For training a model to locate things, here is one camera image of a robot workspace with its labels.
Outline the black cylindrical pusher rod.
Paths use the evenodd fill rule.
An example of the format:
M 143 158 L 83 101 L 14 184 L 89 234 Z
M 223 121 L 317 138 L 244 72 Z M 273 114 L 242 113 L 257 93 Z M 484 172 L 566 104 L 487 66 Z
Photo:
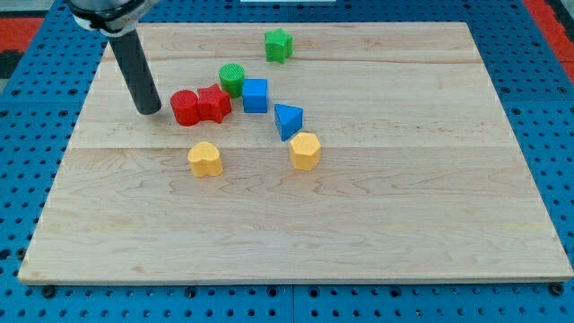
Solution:
M 142 115 L 157 113 L 161 109 L 161 99 L 137 30 L 110 37 L 109 44 L 137 112 Z

